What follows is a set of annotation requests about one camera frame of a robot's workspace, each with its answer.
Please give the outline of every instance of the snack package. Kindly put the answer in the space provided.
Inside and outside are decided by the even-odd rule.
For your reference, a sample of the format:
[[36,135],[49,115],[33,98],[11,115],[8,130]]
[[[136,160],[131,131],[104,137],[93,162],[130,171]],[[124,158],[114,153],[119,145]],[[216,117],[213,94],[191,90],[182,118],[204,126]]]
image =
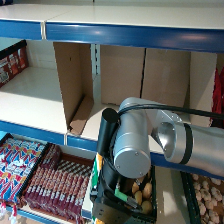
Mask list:
[[72,196],[68,205],[68,215],[71,219],[76,219],[76,214],[74,214],[73,212],[73,207],[75,204],[75,199],[79,193],[79,190],[81,188],[82,182],[83,182],[83,176],[79,176],[78,180],[77,180],[77,184],[72,192]]
[[11,76],[11,65],[8,63],[7,57],[5,57],[0,60],[0,87],[9,81]]
[[16,197],[17,193],[20,190],[20,188],[22,187],[22,185],[23,185],[24,181],[26,180],[26,178],[27,178],[28,174],[30,173],[30,171],[31,171],[31,169],[29,169],[27,167],[26,168],[24,167],[24,172],[22,174],[22,177],[21,178],[17,178],[17,180],[19,180],[19,182],[12,189],[11,194],[10,194],[10,196],[8,198],[8,201],[12,201],[12,202],[15,202],[15,203],[18,201],[17,197]]
[[5,172],[3,173],[2,177],[1,177],[1,180],[0,180],[0,186],[1,186],[0,198],[1,199],[5,199],[5,200],[8,199],[8,197],[11,193],[11,190],[14,187],[13,186],[14,181],[12,182],[12,181],[10,181],[10,179],[11,179],[11,176],[13,175],[13,172],[16,168],[17,167],[15,165],[9,164],[6,167]]
[[72,186],[73,180],[74,180],[74,174],[69,173],[65,182],[65,185],[63,187],[62,193],[59,198],[59,203],[57,205],[57,211],[61,216],[64,216],[64,204],[66,202],[66,198],[69,194],[69,190]]
[[41,207],[43,208],[43,209],[45,209],[46,211],[48,211],[48,212],[50,212],[50,209],[48,208],[48,206],[45,206],[45,201],[47,200],[47,192],[49,191],[49,189],[50,189],[50,186],[51,186],[51,181],[53,180],[53,177],[54,177],[54,174],[55,174],[55,170],[51,170],[51,174],[50,174],[50,177],[49,177],[49,179],[48,179],[48,182],[47,182],[47,185],[46,185],[46,187],[45,187],[45,189],[44,189],[44,192],[43,192],[43,195],[42,195],[42,197],[41,197]]
[[45,188],[47,186],[48,180],[49,180],[49,178],[51,176],[51,172],[52,172],[52,170],[47,170],[47,174],[46,174],[45,180],[44,180],[43,185],[42,185],[42,187],[41,187],[41,189],[39,191],[39,194],[38,194],[38,196],[36,198],[36,202],[37,202],[38,206],[41,206],[43,193],[44,193],[44,190],[45,190]]
[[41,167],[47,169],[57,169],[60,160],[61,149],[57,145],[52,145]]
[[33,201],[30,200],[30,194],[31,194],[32,189],[33,189],[33,187],[35,185],[36,179],[39,178],[40,172],[43,172],[44,169],[42,171],[41,170],[42,169],[40,167],[38,167],[35,175],[32,178],[32,181],[31,181],[31,183],[29,185],[29,188],[27,189],[26,194],[25,194],[25,199],[26,199],[27,203],[29,204],[29,206],[31,208],[33,208],[34,205],[33,205]]
[[82,186],[81,186],[81,188],[79,190],[79,193],[78,193],[78,196],[75,200],[73,213],[76,214],[76,216],[79,216],[81,214],[82,204],[83,204],[83,201],[84,201],[84,197],[85,197],[85,194],[86,194],[88,183],[89,183],[89,177],[86,176],[83,180]]
[[54,185],[54,188],[52,190],[52,193],[50,195],[50,199],[48,201],[48,207],[50,208],[50,210],[54,213],[54,214],[57,214],[57,209],[54,207],[53,205],[53,202],[54,202],[54,199],[55,199],[55,195],[58,191],[58,187],[59,187],[59,184],[60,184],[60,181],[62,179],[62,176],[63,176],[63,172],[62,171],[58,171],[58,177],[56,179],[56,182],[55,182],[55,185]]
[[73,196],[73,191],[76,187],[76,184],[77,184],[77,181],[78,181],[78,178],[79,178],[79,175],[78,174],[75,174],[74,176],[74,179],[72,181],[72,184],[71,184],[71,187],[69,189],[69,192],[68,192],[68,195],[66,197],[66,200],[65,200],[65,203],[63,204],[63,216],[66,218],[66,219],[69,219],[70,215],[68,214],[68,206],[69,206],[69,203],[70,203],[70,200],[71,200],[71,197]]
[[0,194],[1,198],[8,201],[12,190],[19,184],[20,180],[22,179],[24,170],[25,170],[25,167],[15,168],[15,170],[13,171],[10,177],[9,182],[3,185],[1,188],[1,194]]
[[60,171],[55,171],[53,178],[48,183],[49,186],[47,187],[48,190],[47,190],[47,193],[44,198],[43,207],[45,208],[45,210],[47,210],[49,212],[52,211],[51,208],[49,207],[49,201],[50,201],[54,186],[57,185],[56,182],[57,182],[59,175],[60,175]]
[[62,178],[61,178],[61,181],[60,181],[60,183],[59,183],[59,186],[58,186],[58,189],[57,189],[57,192],[56,192],[56,194],[55,194],[54,201],[53,201],[53,206],[54,206],[55,208],[57,208],[57,206],[58,206],[59,199],[60,199],[60,195],[61,195],[62,190],[63,190],[63,188],[64,188],[64,185],[65,185],[67,176],[68,176],[68,172],[65,171],[65,172],[63,173]]

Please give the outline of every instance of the white shelf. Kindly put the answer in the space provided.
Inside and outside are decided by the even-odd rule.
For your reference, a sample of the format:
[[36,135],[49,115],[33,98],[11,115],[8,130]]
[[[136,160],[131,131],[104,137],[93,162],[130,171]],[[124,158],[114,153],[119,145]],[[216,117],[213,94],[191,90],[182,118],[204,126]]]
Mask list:
[[156,167],[157,224],[190,224],[179,171]]
[[0,7],[0,20],[45,22],[70,10],[65,5],[14,4]]
[[0,120],[67,132],[56,70],[28,67],[0,89]]
[[73,7],[48,22],[224,29],[223,4],[95,3]]
[[50,216],[50,215],[46,215],[46,214],[41,213],[41,212],[34,211],[34,210],[30,209],[29,205],[24,206],[21,210],[25,211],[25,212],[28,212],[30,214],[36,215],[36,217],[39,216],[39,217],[43,217],[45,219],[51,220],[51,221],[53,221],[55,223],[71,224],[71,222],[67,222],[67,221],[62,220],[60,218],[57,218],[57,217],[54,217],[54,216]]

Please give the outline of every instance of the cardboard divider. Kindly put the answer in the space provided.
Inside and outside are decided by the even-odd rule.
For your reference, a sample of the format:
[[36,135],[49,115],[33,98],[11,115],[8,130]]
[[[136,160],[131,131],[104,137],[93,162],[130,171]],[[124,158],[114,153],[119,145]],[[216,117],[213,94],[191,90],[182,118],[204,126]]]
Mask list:
[[190,52],[147,49],[142,98],[170,106],[184,105]]
[[100,46],[101,102],[120,105],[140,97],[144,48]]
[[[90,45],[54,42],[54,49],[66,124],[69,129],[70,122],[74,125],[77,121],[73,129],[81,134],[93,105],[90,103],[93,98]],[[84,97],[89,98],[89,103],[83,105]]]
[[70,126],[72,127],[71,133],[74,135],[80,135],[85,127],[86,121],[90,115],[93,107],[93,99],[85,96],[77,113],[72,119]]
[[[212,109],[217,54],[192,52],[190,68],[190,108],[204,111]],[[191,115],[191,123],[209,127],[210,118]]]

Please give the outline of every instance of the red packaging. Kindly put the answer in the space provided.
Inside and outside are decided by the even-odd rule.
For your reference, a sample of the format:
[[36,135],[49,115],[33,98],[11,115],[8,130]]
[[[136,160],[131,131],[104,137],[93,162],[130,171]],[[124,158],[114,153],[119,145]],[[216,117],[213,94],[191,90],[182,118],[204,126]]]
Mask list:
[[43,167],[43,168],[49,167],[49,163],[54,155],[54,152],[55,152],[55,145],[52,145],[51,148],[49,149],[49,152],[47,153],[43,163],[41,164],[41,167]]
[[0,88],[4,86],[12,77],[11,66],[7,57],[0,60]]
[[10,63],[11,65],[13,76],[16,76],[22,71],[19,64],[18,51],[15,51],[14,53],[10,54],[7,59],[8,59],[8,63]]
[[57,210],[56,210],[56,208],[54,207],[53,202],[54,202],[54,199],[55,199],[55,195],[56,195],[56,193],[57,193],[57,191],[58,191],[58,187],[59,187],[60,181],[61,181],[61,179],[62,179],[62,176],[63,176],[63,172],[59,171],[59,174],[58,174],[57,180],[56,180],[56,182],[55,182],[53,191],[52,191],[51,196],[50,196],[50,199],[49,199],[49,201],[48,201],[48,206],[49,206],[49,208],[51,209],[51,211],[52,211],[54,214],[57,214]]
[[36,178],[36,181],[35,181],[33,188],[30,192],[29,200],[32,201],[34,205],[36,204],[35,203],[36,198],[39,195],[40,187],[43,185],[43,182],[46,179],[47,173],[48,173],[48,170],[41,168],[39,175]]
[[45,207],[45,198],[46,198],[46,196],[47,196],[47,192],[48,192],[48,190],[50,190],[51,181],[53,180],[54,174],[55,174],[55,171],[52,170],[52,171],[51,171],[51,175],[50,175],[50,177],[49,177],[49,179],[48,179],[47,185],[46,185],[46,187],[45,187],[45,189],[44,189],[43,195],[42,195],[41,200],[40,200],[40,202],[41,202],[41,207],[42,207],[43,209],[49,211],[49,212],[50,212],[50,209],[48,209],[47,206]]
[[58,213],[62,216],[64,214],[64,204],[65,204],[66,198],[69,194],[69,190],[72,186],[74,176],[75,175],[73,173],[68,174],[65,185],[63,187],[63,190],[62,190],[60,198],[59,198],[59,202],[58,202],[58,205],[57,205],[57,210],[58,210]]
[[73,207],[74,207],[74,204],[75,204],[75,199],[79,193],[79,190],[81,188],[81,185],[82,185],[82,182],[83,182],[83,176],[79,176],[78,178],[78,181],[77,181],[77,184],[72,192],[72,196],[71,196],[71,199],[70,199],[70,202],[69,202],[69,205],[68,205],[68,215],[71,219],[75,219],[76,216],[74,216],[73,214]]
[[79,179],[79,175],[78,174],[75,174],[74,179],[72,181],[72,185],[70,186],[68,195],[66,197],[65,203],[63,204],[63,211],[64,211],[63,216],[65,218],[67,218],[67,219],[69,219],[69,217],[70,217],[70,215],[68,214],[68,206],[69,206],[71,197],[73,195],[73,191],[74,191],[74,189],[76,187],[76,184],[78,182],[78,179]]
[[28,60],[25,40],[0,51],[0,88],[26,67]]
[[26,54],[26,47],[22,47],[18,50],[19,63],[22,70],[28,67],[28,60]]
[[36,173],[34,174],[34,176],[33,176],[33,178],[32,178],[32,181],[31,181],[31,183],[30,183],[30,186],[28,187],[28,189],[27,189],[27,191],[26,191],[25,198],[28,198],[28,197],[29,197],[30,192],[31,192],[31,190],[32,190],[32,188],[33,188],[33,186],[34,186],[34,183],[35,183],[35,181],[36,181],[36,178],[39,176],[40,171],[41,171],[41,168],[38,167]]
[[68,172],[64,172],[64,173],[63,173],[63,176],[62,176],[62,178],[61,178],[61,181],[60,181],[60,183],[59,183],[57,192],[56,192],[56,194],[55,194],[54,201],[53,201],[53,206],[54,206],[54,207],[57,207],[57,205],[58,205],[59,198],[60,198],[61,192],[62,192],[62,190],[63,190],[63,187],[64,187],[64,185],[65,185],[65,181],[66,181],[66,179],[67,179],[67,176],[68,176]]
[[22,179],[24,170],[25,167],[17,167],[14,169],[9,182],[4,184],[1,188],[1,198],[8,201],[12,190],[19,184],[19,181]]
[[89,183],[89,177],[85,177],[83,180],[82,186],[79,190],[79,193],[76,197],[76,200],[75,200],[75,204],[74,204],[73,211],[72,211],[73,217],[75,215],[81,214],[82,204],[83,204],[83,200],[84,200],[84,197],[86,194],[86,189],[87,189],[88,183]]
[[42,187],[41,187],[41,189],[40,189],[40,191],[39,191],[39,194],[38,194],[38,196],[37,196],[37,198],[36,198],[37,204],[38,204],[39,206],[41,206],[41,198],[42,198],[43,193],[44,193],[44,190],[45,190],[45,188],[46,188],[46,186],[47,186],[47,183],[48,183],[48,180],[49,180],[49,178],[50,178],[51,172],[52,172],[52,170],[48,170],[47,175],[46,175],[46,178],[45,178],[45,180],[44,180],[44,182],[43,182],[43,185],[42,185]]
[[33,177],[32,182],[25,194],[25,199],[26,199],[27,203],[31,204],[32,207],[34,207],[33,198],[34,198],[34,192],[37,188],[36,183],[42,179],[44,171],[45,171],[44,169],[41,169],[40,167],[38,167],[37,172],[36,172],[35,176]]
[[43,202],[43,206],[45,207],[45,209],[49,210],[50,212],[51,212],[51,209],[49,208],[49,201],[50,201],[54,186],[57,185],[56,181],[57,181],[57,178],[59,177],[59,174],[60,174],[59,171],[55,171],[54,176],[50,181],[48,191],[45,195],[44,202]]

